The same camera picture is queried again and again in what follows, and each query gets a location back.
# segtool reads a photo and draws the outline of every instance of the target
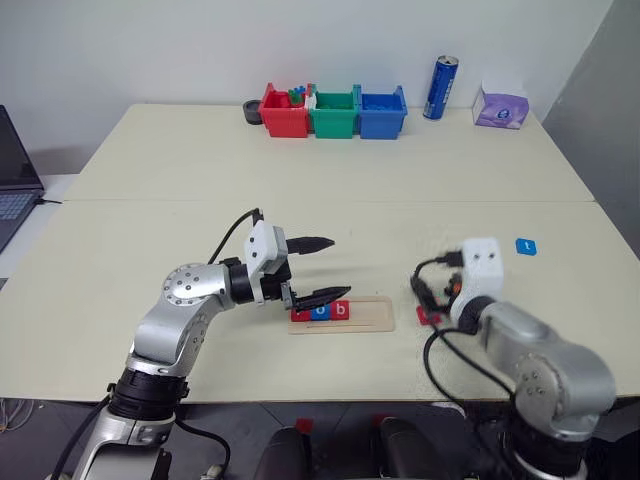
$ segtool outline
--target wooden tray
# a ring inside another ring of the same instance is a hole
[[[351,297],[349,320],[292,322],[289,333],[360,333],[393,331],[393,308],[389,297]]]

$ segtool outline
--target blue bin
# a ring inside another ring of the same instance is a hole
[[[391,95],[359,92],[358,106],[361,138],[398,138],[404,117],[407,116],[407,104],[400,85]]]

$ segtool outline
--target blue can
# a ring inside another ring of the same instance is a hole
[[[433,69],[431,90],[429,90],[427,104],[424,106],[423,115],[426,118],[430,120],[440,120],[442,118],[457,70],[458,59],[456,57],[449,55],[438,57],[436,67]]]

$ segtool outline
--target red bin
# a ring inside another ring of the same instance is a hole
[[[293,106],[289,92],[276,90],[272,83],[267,84],[258,111],[272,137],[303,138],[309,132],[309,115],[304,103]]]

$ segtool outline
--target red block on table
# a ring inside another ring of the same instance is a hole
[[[311,310],[305,310],[303,312],[296,312],[295,310],[291,310],[291,321],[292,322],[310,322]]]
[[[329,305],[331,320],[349,320],[349,300],[337,300]]]
[[[431,313],[427,316],[420,305],[416,307],[416,313],[418,314],[420,325],[438,325],[442,323],[442,318],[439,313]]]

